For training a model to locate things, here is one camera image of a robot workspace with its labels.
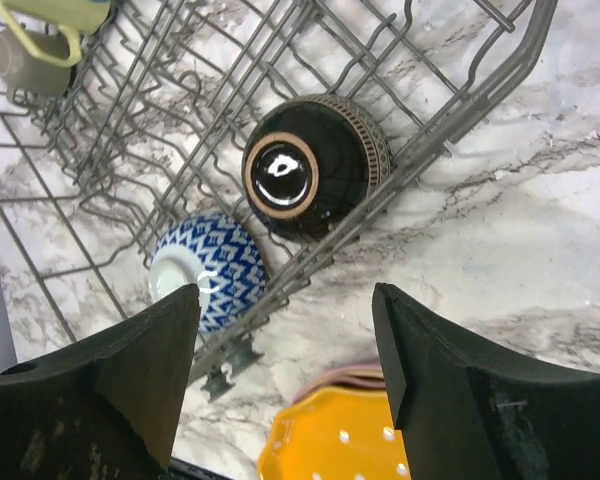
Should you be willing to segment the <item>brown plate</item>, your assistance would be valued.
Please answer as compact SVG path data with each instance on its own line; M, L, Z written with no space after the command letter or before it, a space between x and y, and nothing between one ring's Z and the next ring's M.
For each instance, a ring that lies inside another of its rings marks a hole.
M379 363L353 364L326 371L300 388L292 400L296 404L313 392L329 386L362 390L384 390L385 380Z

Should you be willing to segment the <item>red patterned bowl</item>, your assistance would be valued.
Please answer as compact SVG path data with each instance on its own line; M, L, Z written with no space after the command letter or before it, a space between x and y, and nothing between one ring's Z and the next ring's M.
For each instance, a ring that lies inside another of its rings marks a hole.
M233 217L204 212L166 230L150 261L149 292L157 302L183 285L199 290L199 332L226 330L264 295L268 275L249 232Z

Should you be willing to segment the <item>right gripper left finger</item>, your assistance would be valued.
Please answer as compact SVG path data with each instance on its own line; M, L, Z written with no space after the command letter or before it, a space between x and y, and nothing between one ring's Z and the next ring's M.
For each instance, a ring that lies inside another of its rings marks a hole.
M194 356L199 291L0 374L0 479L160 479Z

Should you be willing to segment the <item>orange polka dot plate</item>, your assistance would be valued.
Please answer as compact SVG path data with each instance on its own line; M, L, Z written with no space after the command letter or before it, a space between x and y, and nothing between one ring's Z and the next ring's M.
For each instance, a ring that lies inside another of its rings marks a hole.
M382 390L324 387L281 410L257 462L263 480L409 479Z

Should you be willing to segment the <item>small grey cup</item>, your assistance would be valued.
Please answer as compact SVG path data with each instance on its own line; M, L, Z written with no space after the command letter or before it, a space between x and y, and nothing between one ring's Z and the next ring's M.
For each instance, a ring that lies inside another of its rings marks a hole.
M10 29L0 31L0 78L12 105L42 108L48 99L68 92L75 70L75 66L58 67L33 57Z

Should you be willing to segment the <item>grey wire dish rack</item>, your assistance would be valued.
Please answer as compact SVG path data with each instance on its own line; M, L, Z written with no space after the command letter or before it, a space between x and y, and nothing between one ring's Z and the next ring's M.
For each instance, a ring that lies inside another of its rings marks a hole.
M552 1L111 1L68 92L12 105L0 78L0 220L8 284L42 296L74 341L149 300L148 268L179 220L219 210L265 261L262 299L225 333L201 334L190 375L212 398L259 354L253 334L447 156L535 67ZM0 31L9 29L0 17ZM391 176L318 242L269 232L241 182L261 119L335 94L386 135Z

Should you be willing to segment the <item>yellow green mug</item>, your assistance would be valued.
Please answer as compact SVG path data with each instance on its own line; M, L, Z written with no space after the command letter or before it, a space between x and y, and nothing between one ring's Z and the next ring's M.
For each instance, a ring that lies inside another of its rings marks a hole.
M81 36L95 34L107 21L112 2L105 0L0 0L0 17L24 49L38 60L69 68L82 60ZM39 47L21 26L15 14L25 15L57 27L68 43L65 58Z

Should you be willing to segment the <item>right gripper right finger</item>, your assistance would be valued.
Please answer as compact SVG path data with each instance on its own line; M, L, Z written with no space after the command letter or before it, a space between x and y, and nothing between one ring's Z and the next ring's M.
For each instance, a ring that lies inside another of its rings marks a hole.
M600 479L600 373L501 346L391 284L372 313L413 478Z

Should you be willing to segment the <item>dark brown cream bowl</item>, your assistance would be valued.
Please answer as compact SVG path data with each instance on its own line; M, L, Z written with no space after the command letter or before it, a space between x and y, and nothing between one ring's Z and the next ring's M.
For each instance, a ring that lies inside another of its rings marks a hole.
M269 232L309 243L374 193L393 167L389 141L366 109L343 96L311 94L261 119L244 148L241 176Z

